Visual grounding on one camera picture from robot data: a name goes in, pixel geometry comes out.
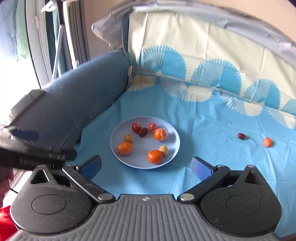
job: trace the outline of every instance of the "wall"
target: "wall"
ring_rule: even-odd
[[[109,9],[122,1],[83,0],[86,33],[91,58],[109,51],[108,44],[92,33],[92,23],[107,16]],[[253,15],[273,25],[296,42],[296,8],[288,0],[200,0],[200,2],[234,8]]]

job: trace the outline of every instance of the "light blue plate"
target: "light blue plate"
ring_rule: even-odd
[[[157,126],[163,127],[168,131],[168,137],[165,141],[160,142],[154,139],[153,134],[148,131],[144,137],[140,137],[137,133],[133,132],[131,126],[134,122],[138,122],[142,127],[148,128],[149,123],[155,122]],[[133,137],[133,152],[128,156],[121,156],[117,154],[116,147],[119,143],[124,142],[124,136],[130,134]],[[162,145],[168,147],[169,151],[167,156],[163,157],[160,164],[152,164],[147,159],[147,154],[151,150],[158,150]],[[139,116],[125,122],[120,123],[113,130],[110,138],[110,146],[113,154],[122,163],[139,169],[154,169],[169,163],[178,153],[180,148],[180,137],[176,129],[168,122],[150,116]]]

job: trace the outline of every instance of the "ribbed surface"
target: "ribbed surface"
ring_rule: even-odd
[[[24,231],[21,241],[276,241],[272,234],[255,238],[232,237],[209,226],[193,205],[176,202],[172,195],[122,195],[113,204],[99,205],[90,219],[71,232],[34,236]]]

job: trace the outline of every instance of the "orange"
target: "orange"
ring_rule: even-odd
[[[163,160],[163,154],[159,150],[152,150],[148,152],[147,158],[152,164],[159,164]]]
[[[116,147],[116,151],[122,156],[127,156],[133,151],[133,146],[127,141],[122,142]]]
[[[263,140],[263,145],[266,146],[266,147],[271,147],[272,146],[272,140],[269,137],[266,137]]]
[[[158,141],[164,141],[168,137],[168,132],[164,128],[158,128],[154,131],[154,138]]]

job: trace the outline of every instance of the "silver bolt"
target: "silver bolt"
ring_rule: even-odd
[[[98,199],[101,201],[110,201],[113,199],[113,195],[110,193],[102,193],[98,196]]]
[[[194,199],[194,195],[191,193],[183,193],[180,196],[182,202],[188,202]]]

